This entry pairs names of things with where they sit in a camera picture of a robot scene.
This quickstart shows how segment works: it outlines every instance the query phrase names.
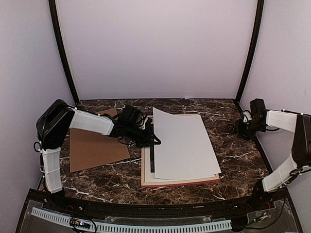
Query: black frame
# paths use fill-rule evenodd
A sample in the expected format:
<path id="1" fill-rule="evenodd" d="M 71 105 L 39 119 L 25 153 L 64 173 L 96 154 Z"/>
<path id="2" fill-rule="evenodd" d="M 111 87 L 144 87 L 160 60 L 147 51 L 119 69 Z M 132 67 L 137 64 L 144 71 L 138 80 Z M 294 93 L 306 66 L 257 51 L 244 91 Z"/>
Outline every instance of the black frame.
<path id="1" fill-rule="evenodd" d="M 273 201 L 283 200 L 284 198 L 288 199 L 298 232 L 302 233 L 303 231 L 287 188 L 273 193 L 272 197 Z M 245 201 L 247 198 L 248 197 L 243 197 L 232 200 L 183 205 L 125 205 L 101 203 L 97 201 L 80 200 L 67 197 L 65 197 L 65 202 L 77 209 L 78 214 L 73 215 L 73 217 L 81 217 L 79 214 L 83 214 L 86 217 L 104 220 L 107 216 L 130 218 L 179 218 L 212 215 L 213 219 L 225 218 L 240 221 L 241 219 L 246 218 L 247 213 L 253 211 L 249 207 L 239 206 L 239 204 Z M 21 230 L 29 200 L 42 203 L 43 208 L 59 211 L 57 208 L 47 202 L 47 199 L 47 194 L 45 192 L 34 189 L 29 190 L 19 217 L 16 233 L 19 233 Z M 264 204 L 260 206 L 259 209 L 267 209 L 267 205 Z"/>
<path id="2" fill-rule="evenodd" d="M 80 100 L 79 100 L 79 96 L 78 96 L 76 87 L 74 85 L 74 81 L 72 78 L 72 74 L 70 71 L 70 67 L 69 67 L 66 52 L 65 52 L 63 38 L 62 38 L 62 34 L 60 31 L 60 26 L 59 26 L 59 21 L 58 21 L 56 2 L 55 2 L 55 0 L 49 0 L 49 4 L 50 4 L 50 12 L 51 12 L 51 18 L 52 18 L 52 23 L 53 23 L 53 28 L 54 28 L 54 34 L 55 34 L 55 38 L 56 38 L 56 42 L 57 42 L 57 46 L 58 46 L 58 52 L 59 52 L 60 58 L 62 60 L 64 72 L 65 72 L 66 79 L 67 79 L 67 82 L 68 82 L 68 85 L 69 85 L 69 88 L 71 91 L 71 95 L 73 97 L 75 104 L 78 104 Z M 262 17 L 262 12 L 263 12 L 263 4 L 264 4 L 264 0 L 258 0 L 257 1 L 257 9 L 256 9 L 256 16 L 255 16 L 255 22 L 254 22 L 254 28 L 253 28 L 251 43 L 249 46 L 248 55 L 247 55 L 243 75 L 241 78 L 240 86 L 239 86 L 237 95 L 235 97 L 235 101 L 237 101 L 237 103 L 240 103 L 240 101 L 241 101 L 241 98 L 242 98 L 242 95 L 243 95 L 243 92 L 244 92 L 244 89 L 246 86 L 247 78 L 249 75 L 249 71 L 250 71 L 250 68 L 251 68 L 251 65 L 253 62 L 256 44 L 257 44 L 257 39 L 258 39 L 258 35 L 259 35 L 261 17 Z"/>
<path id="3" fill-rule="evenodd" d="M 60 31 L 60 26 L 59 26 L 59 21 L 58 21 L 58 15 L 57 15 L 57 9 L 56 9 L 56 2 L 55 0 L 49 0 L 49 5 L 50 5 L 50 12 L 51 12 L 51 17 L 52 17 L 52 23 L 53 23 L 53 28 L 54 28 L 54 33 L 55 33 L 55 38 L 56 38 L 56 42 L 57 42 L 57 46 L 58 46 L 58 51 L 60 54 L 60 58 L 63 64 L 63 68 L 64 68 L 64 72 L 66 75 L 66 79 L 71 91 L 71 95 L 74 99 L 75 104 L 79 103 L 79 97 L 78 97 L 78 93 L 76 90 L 76 87 L 74 85 L 74 81 L 72 78 L 72 74 L 69 68 L 69 64 L 68 64 L 68 60 L 67 60 L 67 56 L 66 56 L 66 52 L 65 52 L 65 47 L 64 47 L 64 43 L 63 43 L 63 39 L 62 39 L 62 35 L 61 35 L 61 31 Z M 254 54 L 255 54 L 255 50 L 256 50 L 256 45 L 257 45 L 257 40 L 258 40 L 258 35 L 259 35 L 259 29 L 260 29 L 260 23 L 261 23 L 261 18 L 262 18 L 262 12 L 263 12 L 263 5 L 264 5 L 264 0 L 258 0 L 257 1 L 257 9 L 256 9 L 256 16 L 255 16 L 255 22 L 254 22 L 254 27 L 253 27 L 253 32 L 252 32 L 252 37 L 251 37 L 251 42 L 250 42 L 250 46 L 249 46 L 249 51 L 248 51 L 248 55 L 247 55 L 247 59 L 245 62 L 245 67 L 244 67 L 244 71 L 243 71 L 243 75 L 241 78 L 241 82 L 240 82 L 240 86 L 237 92 L 237 95 L 235 97 L 235 99 L 233 100 L 237 109 L 239 110 L 239 112 L 242 112 L 242 108 L 240 107 L 240 101 L 243 95 L 243 92 L 245 90 L 245 86 L 247 83 L 247 79 L 249 76 L 249 72 L 250 72 L 250 68 L 252 65 L 252 61 L 254 58 Z M 266 167 L 269 171 L 269 173 L 272 172 L 272 168 L 271 165 L 268 162 L 267 156 L 260 144 L 260 142 L 258 141 L 257 137 L 255 138 L 255 144 L 257 146 L 257 148 L 259 149 L 259 152 L 266 164 Z M 293 211 L 293 215 L 297 224 L 297 228 L 299 230 L 299 232 L 302 232 L 302 228 L 300 225 L 300 221 L 298 219 L 298 215 L 296 213 L 293 201 L 290 197 L 290 194 L 287 190 L 287 188 L 284 188 L 283 190 L 281 190 L 280 192 L 277 192 L 277 194 L 275 194 L 275 197 L 277 199 L 282 199 L 284 197 L 288 198 L 288 201 L 290 203 L 291 209 Z M 93 217 L 103 217 L 105 214 L 109 213 L 111 216 L 114 215 L 120 215 L 120 216 L 124 216 L 124 215 L 128 215 L 128 214 L 134 214 L 134 215 L 139 215 L 142 210 L 144 214 L 148 214 L 151 217 L 155 217 L 157 216 L 157 213 L 161 213 L 161 215 L 168 215 L 170 217 L 172 216 L 194 216 L 197 214 L 200 215 L 206 215 L 206 214 L 213 214 L 218 217 L 240 217 L 241 215 L 245 215 L 245 211 L 242 211 L 241 213 L 235 213 L 234 215 L 232 215 L 233 213 L 231 213 L 230 211 L 228 211 L 228 205 L 232 204 L 232 203 L 238 203 L 241 200 L 245 200 L 247 197 L 245 198 L 239 198 L 239 199 L 233 199 L 233 200 L 225 200 L 225 201 L 217 201 L 217 202 L 207 202 L 207 203 L 200 203 L 200 204 L 188 204 L 188 205 L 178 205 L 178 208 L 176 206 L 152 206 L 152 207 L 148 207 L 148 206 L 136 206 L 136 205 L 121 205 L 121 204 L 107 204 L 107 203 L 99 203 L 99 202 L 93 202 L 93 201 L 84 201 L 84 200 L 79 200 L 79 199 L 73 199 L 73 198 L 66 198 L 69 201 L 71 201 L 73 204 L 78 204 L 79 206 L 84 206 L 87 208 L 84 208 L 82 211 L 83 214 L 86 214 L 88 216 L 93 216 Z M 19 232 L 20 228 L 21 228 L 21 224 L 22 224 L 22 217 L 24 216 L 24 213 L 26 211 L 26 207 L 28 204 L 29 200 L 36 200 L 42 203 L 45 203 L 44 201 L 46 200 L 46 194 L 44 192 L 40 192 L 37 190 L 33 190 L 30 189 L 28 196 L 26 198 L 26 201 L 24 203 L 23 209 L 22 209 L 22 213 L 20 215 L 19 218 L 19 222 L 18 222 L 18 226 L 17 226 L 17 230 L 16 232 Z M 194 208 L 196 205 L 199 206 L 204 206 L 204 208 Z M 177 209 L 181 209 L 181 207 L 184 208 L 184 210 L 182 212 L 177 211 Z"/>
<path id="4" fill-rule="evenodd" d="M 59 56 L 60 56 L 60 59 L 62 60 L 63 69 L 65 72 L 65 76 L 66 76 L 66 79 L 67 79 L 67 82 L 70 88 L 73 101 L 75 102 L 75 104 L 77 104 L 79 103 L 80 100 L 78 97 L 76 87 L 74 86 L 74 81 L 73 81 L 71 71 L 69 68 L 69 64 L 68 64 L 68 60 L 67 60 L 67 56 L 65 52 L 65 47 L 63 43 L 63 38 L 62 38 L 61 31 L 60 31 L 55 0 L 49 0 L 49 5 L 50 5 L 51 18 L 52 18 L 54 34 L 55 34 L 55 38 L 57 42 Z"/>
<path id="5" fill-rule="evenodd" d="M 264 4 L 264 0 L 258 0 L 255 22 L 254 22 L 254 28 L 253 28 L 253 33 L 252 33 L 252 39 L 251 39 L 251 43 L 249 45 L 248 55 L 247 55 L 244 71 L 242 74 L 240 86 L 238 89 L 238 93 L 237 93 L 237 96 L 235 97 L 235 101 L 237 103 L 240 103 L 240 101 L 241 101 L 241 98 L 242 98 L 242 95 L 243 95 L 243 92 L 244 92 L 244 89 L 246 86 L 247 78 L 249 75 L 249 71 L 250 71 L 251 66 L 252 66 L 252 62 L 253 62 L 253 58 L 254 58 L 254 54 L 255 54 L 255 49 L 256 49 L 256 45 L 257 45 L 257 39 L 258 39 L 258 35 L 259 35 L 259 30 L 260 30 L 261 17 L 262 17 L 262 12 L 263 12 L 263 4 Z"/>

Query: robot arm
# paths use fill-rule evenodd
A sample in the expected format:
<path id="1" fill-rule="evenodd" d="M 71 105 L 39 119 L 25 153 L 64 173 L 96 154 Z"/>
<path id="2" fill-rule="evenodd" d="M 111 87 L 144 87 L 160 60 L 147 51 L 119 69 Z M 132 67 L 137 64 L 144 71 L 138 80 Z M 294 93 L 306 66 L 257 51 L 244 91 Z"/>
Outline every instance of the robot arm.
<path id="1" fill-rule="evenodd" d="M 114 117 L 94 114 L 67 105 L 63 100 L 55 101 L 37 121 L 41 171 L 51 193 L 63 189 L 60 176 L 60 151 L 68 129 L 81 129 L 110 137 L 128 137 L 137 147 L 158 145 L 161 141 L 154 135 L 152 120 L 141 116 L 140 110 L 126 106 Z"/>
<path id="2" fill-rule="evenodd" d="M 285 110 L 267 110 L 261 99 L 251 101 L 250 105 L 251 112 L 244 112 L 243 119 L 235 124 L 236 132 L 243 139 L 253 139 L 258 131 L 269 131 L 266 126 L 294 133 L 290 156 L 260 182 L 261 188 L 259 189 L 264 192 L 275 192 L 288 185 L 311 166 L 311 118 L 309 115 Z"/>

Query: black metal pole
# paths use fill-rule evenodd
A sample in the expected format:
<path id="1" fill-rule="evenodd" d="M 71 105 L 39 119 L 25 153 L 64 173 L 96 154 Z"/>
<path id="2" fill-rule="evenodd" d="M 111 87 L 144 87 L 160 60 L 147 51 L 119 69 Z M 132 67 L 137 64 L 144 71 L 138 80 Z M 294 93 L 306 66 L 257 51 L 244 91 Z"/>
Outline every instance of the black metal pole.
<path id="1" fill-rule="evenodd" d="M 260 29 L 260 23 L 261 23 L 262 11 L 263 11 L 263 3 L 264 3 L 264 0 L 258 0 L 258 2 L 257 2 L 257 9 L 256 9 L 256 16 L 255 16 L 255 23 L 254 23 L 254 28 L 253 28 L 252 39 L 251 39 L 251 43 L 249 46 L 248 55 L 247 55 L 243 75 L 241 78 L 239 90 L 238 90 L 237 96 L 235 97 L 235 100 L 238 103 L 240 103 L 240 101 L 241 101 L 241 98 L 242 98 L 242 95 L 243 95 L 243 92 L 244 92 L 244 89 L 246 86 L 247 78 L 249 75 L 249 71 L 250 71 L 251 66 L 252 66 L 252 62 L 253 62 L 253 58 L 254 58 L 254 54 L 255 54 L 255 49 L 256 49 L 256 44 L 257 44 L 257 39 L 258 39 L 258 35 L 259 35 L 259 29 Z"/>
<path id="2" fill-rule="evenodd" d="M 56 38 L 56 42 L 57 42 L 57 46 L 58 46 L 60 59 L 62 60 L 64 72 L 65 72 L 66 79 L 67 79 L 67 82 L 68 82 L 68 85 L 69 85 L 69 88 L 71 91 L 71 95 L 73 97 L 75 104 L 77 104 L 77 103 L 79 103 L 79 97 L 78 97 L 77 90 L 74 86 L 74 82 L 72 79 L 72 75 L 71 75 L 68 60 L 67 60 L 67 56 L 65 53 L 65 47 L 64 47 L 62 34 L 60 32 L 60 26 L 59 26 L 59 22 L 58 22 L 55 0 L 49 0 L 49 4 L 50 4 L 50 12 L 51 12 L 51 18 L 52 18 L 52 23 L 53 23 L 53 28 L 54 28 L 54 34 L 55 34 L 55 38 Z"/>

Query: white paper sheet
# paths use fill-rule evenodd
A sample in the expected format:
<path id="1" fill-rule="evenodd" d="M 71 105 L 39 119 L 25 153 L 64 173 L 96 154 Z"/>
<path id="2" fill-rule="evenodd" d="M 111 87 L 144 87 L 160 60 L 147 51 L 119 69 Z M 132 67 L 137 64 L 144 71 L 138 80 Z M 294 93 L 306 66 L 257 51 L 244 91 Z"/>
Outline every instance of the white paper sheet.
<path id="1" fill-rule="evenodd" d="M 200 115 L 181 116 L 153 108 L 155 177 L 168 180 L 200 179 L 221 173 Z"/>
<path id="2" fill-rule="evenodd" d="M 151 172 L 151 167 L 150 167 L 150 148 L 146 147 L 145 148 L 145 182 L 150 183 L 150 182 L 165 182 L 165 181 L 179 181 L 179 180 L 164 180 L 164 179 L 157 179 L 155 177 L 155 174 Z M 212 178 L 215 177 L 215 175 L 210 175 L 204 178 Z"/>

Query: stack of paper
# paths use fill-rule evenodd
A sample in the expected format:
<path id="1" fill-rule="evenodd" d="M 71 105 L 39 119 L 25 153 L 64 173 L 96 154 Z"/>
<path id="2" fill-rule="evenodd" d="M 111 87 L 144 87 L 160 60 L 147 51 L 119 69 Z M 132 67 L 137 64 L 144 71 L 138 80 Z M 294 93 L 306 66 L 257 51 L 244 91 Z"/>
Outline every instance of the stack of paper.
<path id="1" fill-rule="evenodd" d="M 162 143 L 152 152 L 142 150 L 142 186 L 218 181 L 221 170 L 201 116 L 153 112 L 155 135 Z"/>

